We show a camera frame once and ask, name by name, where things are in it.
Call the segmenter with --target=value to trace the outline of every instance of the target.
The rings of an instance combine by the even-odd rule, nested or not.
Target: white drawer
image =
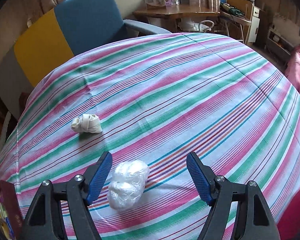
[[[260,9],[258,7],[253,8],[253,16],[254,17],[259,17],[259,12],[260,12]]]

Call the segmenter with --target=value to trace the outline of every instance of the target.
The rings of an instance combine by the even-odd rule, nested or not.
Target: metal screw
[[[47,179],[42,182],[43,186],[48,186],[49,184],[50,184],[50,181]]]
[[[82,175],[76,175],[76,176],[74,176],[74,180],[75,181],[81,181],[82,179],[83,179]]]
[[[256,187],[258,184],[257,184],[255,181],[250,180],[250,181],[249,181],[249,185],[250,185],[251,187]]]
[[[225,181],[225,177],[221,176],[221,175],[218,175],[218,176],[216,176],[216,180],[217,181]]]

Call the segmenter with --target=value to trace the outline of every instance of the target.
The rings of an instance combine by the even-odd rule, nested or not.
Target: blue gripper pad
[[[210,205],[213,202],[213,198],[211,197],[210,184],[208,183],[207,178],[204,176],[199,165],[191,154],[188,154],[186,163],[201,200]]]
[[[105,184],[105,181],[108,177],[108,174],[110,172],[110,169],[112,167],[112,155],[110,152],[106,154],[103,160],[100,160],[101,164],[99,168],[97,169],[97,172],[95,173],[94,177],[92,178],[90,184],[89,184],[89,190],[88,195],[86,197],[86,201],[89,205],[92,204],[93,201],[97,200],[100,192],[102,190],[103,185]]]

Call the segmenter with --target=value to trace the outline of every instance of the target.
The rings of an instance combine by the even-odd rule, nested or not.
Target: white rolled strap
[[[72,130],[75,132],[101,133],[102,128],[100,119],[95,114],[83,114],[73,119],[71,124]]]

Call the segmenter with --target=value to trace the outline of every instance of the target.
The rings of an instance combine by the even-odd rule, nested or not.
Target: maroon box
[[[0,228],[9,240],[18,240],[22,228],[22,215],[14,185],[0,181]]]

